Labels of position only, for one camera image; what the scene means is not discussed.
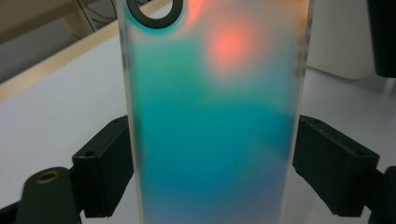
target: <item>black ring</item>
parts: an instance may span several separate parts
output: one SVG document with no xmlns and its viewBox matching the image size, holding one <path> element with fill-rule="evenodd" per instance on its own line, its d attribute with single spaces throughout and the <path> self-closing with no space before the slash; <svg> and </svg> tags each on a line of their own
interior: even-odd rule
<svg viewBox="0 0 396 224">
<path fill-rule="evenodd" d="M 152 19 L 140 10 L 136 0 L 127 0 L 126 3 L 134 18 L 142 25 L 152 29 L 162 29 L 174 23 L 183 8 L 183 0 L 173 0 L 172 8 L 165 17 Z"/>
</svg>

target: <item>white table surface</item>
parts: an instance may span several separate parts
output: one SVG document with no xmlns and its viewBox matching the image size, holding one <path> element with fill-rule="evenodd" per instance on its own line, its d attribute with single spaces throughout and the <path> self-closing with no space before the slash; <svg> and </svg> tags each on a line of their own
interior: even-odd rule
<svg viewBox="0 0 396 224">
<path fill-rule="evenodd" d="M 21 85 L 2 100 L 0 207 L 21 197 L 23 182 L 30 175 L 53 166 L 71 167 L 75 152 L 109 121 L 126 114 L 119 37 L 105 35 L 92 49 L 76 54 L 35 82 Z M 23 76 L 34 76 L 32 71 L 37 69 Z M 19 82 L 12 84 L 14 89 Z M 9 87 L 0 86 L 0 95 L 5 90 Z M 322 119 L 380 154 L 381 171 L 396 164 L 395 113 L 392 80 L 366 77 L 351 82 L 313 69 L 306 73 L 302 114 Z M 294 172 L 287 195 L 285 224 L 367 223 L 367 210 L 362 218 L 333 217 Z M 138 223 L 134 181 L 114 217 L 83 223 Z"/>
</svg>

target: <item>rainbow light pattern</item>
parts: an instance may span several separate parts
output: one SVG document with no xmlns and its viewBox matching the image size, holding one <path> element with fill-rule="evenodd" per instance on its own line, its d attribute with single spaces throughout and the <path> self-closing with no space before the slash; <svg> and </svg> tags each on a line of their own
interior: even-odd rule
<svg viewBox="0 0 396 224">
<path fill-rule="evenodd" d="M 308 5 L 186 0 L 161 30 L 124 5 L 142 223 L 278 222 Z"/>
</svg>

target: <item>black rubber ring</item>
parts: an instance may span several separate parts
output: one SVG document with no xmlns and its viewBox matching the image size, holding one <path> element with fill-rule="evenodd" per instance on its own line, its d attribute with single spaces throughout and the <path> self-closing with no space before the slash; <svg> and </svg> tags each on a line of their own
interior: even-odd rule
<svg viewBox="0 0 396 224">
<path fill-rule="evenodd" d="M 126 3 L 129 10 L 131 11 L 132 16 L 134 16 L 134 18 L 142 25 L 152 29 L 162 29 L 174 23 L 180 15 L 181 9 L 183 8 L 183 0 L 173 0 L 172 8 L 165 17 L 160 19 L 152 19 L 146 16 L 140 10 L 136 0 L 127 0 Z"/>
</svg>

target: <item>frosted glass panel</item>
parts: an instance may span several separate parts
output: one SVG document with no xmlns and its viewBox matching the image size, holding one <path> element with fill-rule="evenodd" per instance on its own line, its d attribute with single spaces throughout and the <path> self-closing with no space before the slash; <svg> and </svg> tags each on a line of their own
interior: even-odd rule
<svg viewBox="0 0 396 224">
<path fill-rule="evenodd" d="M 120 18 L 142 222 L 277 223 L 305 58 L 307 0 L 185 0 Z"/>
</svg>

